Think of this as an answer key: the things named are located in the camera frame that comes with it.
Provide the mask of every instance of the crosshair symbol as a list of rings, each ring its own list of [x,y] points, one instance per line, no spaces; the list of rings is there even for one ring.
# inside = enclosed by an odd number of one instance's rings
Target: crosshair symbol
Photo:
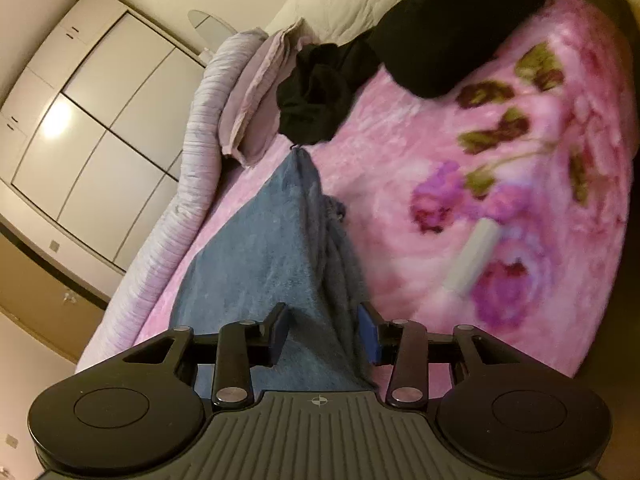
[[[311,399],[312,403],[314,403],[316,406],[324,406],[326,403],[329,402],[329,399],[327,399],[326,397],[323,397],[322,395],[318,395],[317,397],[314,397],[313,399]]]

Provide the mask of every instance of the pink floral blanket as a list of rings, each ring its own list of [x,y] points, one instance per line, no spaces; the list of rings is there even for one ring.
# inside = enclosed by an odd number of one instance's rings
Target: pink floral blanket
[[[585,2],[554,0],[441,99],[417,98],[380,69],[334,139],[310,148],[324,192],[346,205],[382,316],[432,332],[475,324],[577,371],[616,275],[632,177],[636,112],[615,37]],[[222,197],[138,342],[167,328],[193,257],[289,146],[278,136]],[[442,282],[479,218],[499,222],[502,239],[468,297],[453,297]],[[388,370],[376,373],[384,385]],[[446,388],[432,377],[432,395]]]

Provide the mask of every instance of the white wardrobe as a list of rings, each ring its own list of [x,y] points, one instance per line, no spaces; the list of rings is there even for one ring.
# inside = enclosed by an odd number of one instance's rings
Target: white wardrobe
[[[79,0],[0,110],[0,216],[110,296],[176,192],[203,70],[118,0]]]

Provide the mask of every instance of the silver screw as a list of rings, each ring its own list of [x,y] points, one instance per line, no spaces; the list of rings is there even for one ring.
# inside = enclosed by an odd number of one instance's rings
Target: silver screw
[[[229,404],[235,404],[242,402],[247,398],[248,394],[243,388],[237,388],[230,386],[228,388],[222,388],[216,393],[216,397],[220,402],[227,402]]]
[[[422,392],[418,388],[405,386],[404,388],[396,388],[391,392],[391,396],[398,402],[409,404],[418,402],[422,398]]]

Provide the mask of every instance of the blue garment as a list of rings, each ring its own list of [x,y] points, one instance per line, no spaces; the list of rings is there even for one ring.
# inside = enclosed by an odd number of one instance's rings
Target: blue garment
[[[192,261],[171,326],[216,333],[242,319],[262,321],[280,301],[292,311],[289,337],[274,368],[252,368],[261,390],[371,390],[356,332],[367,299],[354,250],[340,220],[344,207],[322,194],[309,154],[293,148],[258,194]],[[196,391],[210,396],[212,367]]]

